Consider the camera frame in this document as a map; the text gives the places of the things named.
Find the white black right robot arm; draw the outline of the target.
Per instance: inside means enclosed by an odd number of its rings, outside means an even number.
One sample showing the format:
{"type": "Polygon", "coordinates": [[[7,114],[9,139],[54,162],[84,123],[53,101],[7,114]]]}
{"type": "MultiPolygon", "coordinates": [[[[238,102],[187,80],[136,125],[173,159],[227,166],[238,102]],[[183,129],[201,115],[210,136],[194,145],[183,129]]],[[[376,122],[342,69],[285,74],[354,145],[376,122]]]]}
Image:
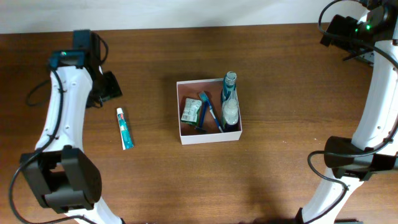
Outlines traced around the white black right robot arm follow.
{"type": "Polygon", "coordinates": [[[336,15],[321,43],[351,58],[369,56],[373,75],[358,128],[352,138],[331,136],[322,151],[307,157],[322,178],[294,223],[335,223],[351,194],[372,175],[397,170],[397,1],[360,1],[363,16],[336,15]]]}

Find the teal mouthwash bottle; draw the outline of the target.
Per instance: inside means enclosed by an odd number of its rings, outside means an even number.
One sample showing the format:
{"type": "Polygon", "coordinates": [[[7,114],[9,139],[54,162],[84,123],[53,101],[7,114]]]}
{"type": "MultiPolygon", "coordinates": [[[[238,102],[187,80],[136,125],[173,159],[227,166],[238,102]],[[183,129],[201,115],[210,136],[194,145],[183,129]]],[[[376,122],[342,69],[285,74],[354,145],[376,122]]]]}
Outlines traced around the teal mouthwash bottle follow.
{"type": "Polygon", "coordinates": [[[237,74],[235,72],[227,72],[223,79],[223,87],[221,90],[221,104],[223,104],[230,96],[231,92],[236,89],[237,74]]]}

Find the blue white toothbrush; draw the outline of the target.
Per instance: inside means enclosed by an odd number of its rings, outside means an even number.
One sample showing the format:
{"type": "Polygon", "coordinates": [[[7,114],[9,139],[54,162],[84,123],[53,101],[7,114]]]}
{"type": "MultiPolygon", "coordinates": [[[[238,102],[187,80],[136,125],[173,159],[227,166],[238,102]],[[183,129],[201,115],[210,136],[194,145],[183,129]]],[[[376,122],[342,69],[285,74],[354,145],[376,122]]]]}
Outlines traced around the blue white toothbrush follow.
{"type": "Polygon", "coordinates": [[[212,104],[211,104],[211,102],[210,102],[209,97],[207,96],[207,94],[206,94],[204,91],[202,91],[202,92],[199,93],[199,97],[200,97],[200,99],[201,99],[202,101],[204,101],[205,103],[207,103],[212,118],[214,119],[214,121],[215,121],[215,123],[216,123],[218,129],[220,130],[220,132],[223,133],[223,129],[222,129],[222,127],[221,127],[221,125],[220,125],[220,122],[218,121],[218,119],[217,119],[217,117],[216,117],[216,115],[215,115],[215,112],[214,112],[214,110],[213,110],[213,106],[212,106],[212,104]]]}

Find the clear pump soap bottle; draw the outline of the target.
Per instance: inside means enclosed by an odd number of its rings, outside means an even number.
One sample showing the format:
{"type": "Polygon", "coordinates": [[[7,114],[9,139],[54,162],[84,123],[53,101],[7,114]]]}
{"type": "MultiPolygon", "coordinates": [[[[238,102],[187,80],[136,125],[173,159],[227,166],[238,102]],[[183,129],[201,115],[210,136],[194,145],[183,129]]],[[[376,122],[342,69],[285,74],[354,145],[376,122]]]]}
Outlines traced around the clear pump soap bottle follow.
{"type": "Polygon", "coordinates": [[[221,127],[224,132],[238,130],[239,105],[236,99],[228,99],[223,102],[221,111],[221,127]]]}

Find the green Dettol soap pack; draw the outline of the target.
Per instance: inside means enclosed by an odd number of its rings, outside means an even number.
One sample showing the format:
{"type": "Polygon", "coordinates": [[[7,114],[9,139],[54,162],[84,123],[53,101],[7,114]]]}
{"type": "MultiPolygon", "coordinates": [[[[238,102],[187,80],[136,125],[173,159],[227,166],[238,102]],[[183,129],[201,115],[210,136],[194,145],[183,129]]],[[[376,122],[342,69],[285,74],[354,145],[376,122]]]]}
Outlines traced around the green Dettol soap pack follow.
{"type": "Polygon", "coordinates": [[[181,122],[196,126],[199,122],[202,101],[187,98],[181,115],[181,122]]]}

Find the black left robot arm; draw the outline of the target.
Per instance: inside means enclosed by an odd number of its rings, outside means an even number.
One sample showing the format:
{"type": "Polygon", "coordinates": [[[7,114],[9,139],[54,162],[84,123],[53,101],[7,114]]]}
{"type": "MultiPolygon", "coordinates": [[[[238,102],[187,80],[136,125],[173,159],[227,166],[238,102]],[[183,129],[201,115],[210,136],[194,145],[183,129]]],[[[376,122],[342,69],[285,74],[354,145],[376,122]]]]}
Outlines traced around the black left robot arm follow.
{"type": "Polygon", "coordinates": [[[122,96],[112,72],[103,72],[106,42],[95,32],[73,32],[72,49],[49,58],[51,95],[47,118],[33,153],[22,154],[23,173],[42,208],[78,223],[123,223],[102,198],[99,169],[83,150],[87,108],[122,96]]]}

